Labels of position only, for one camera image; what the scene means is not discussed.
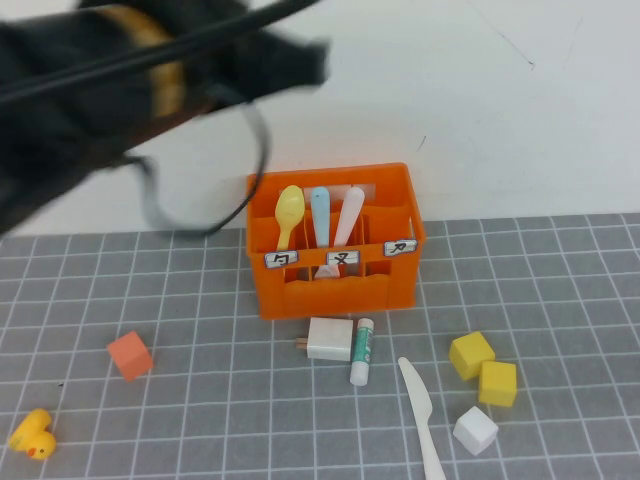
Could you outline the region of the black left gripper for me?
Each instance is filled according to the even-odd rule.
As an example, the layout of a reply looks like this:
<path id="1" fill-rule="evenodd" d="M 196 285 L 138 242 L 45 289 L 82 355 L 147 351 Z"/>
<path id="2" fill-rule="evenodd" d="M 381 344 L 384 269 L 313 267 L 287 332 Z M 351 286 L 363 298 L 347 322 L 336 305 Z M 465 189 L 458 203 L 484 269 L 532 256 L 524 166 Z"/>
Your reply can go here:
<path id="1" fill-rule="evenodd" d="M 172 35 L 193 33 L 249 12 L 244 1 L 174 1 Z M 301 43 L 271 30 L 254 30 L 183 65 L 180 105 L 191 107 L 193 100 L 188 96 L 195 87 L 213 80 L 248 100 L 319 86 L 327 78 L 327 54 L 326 42 Z"/>

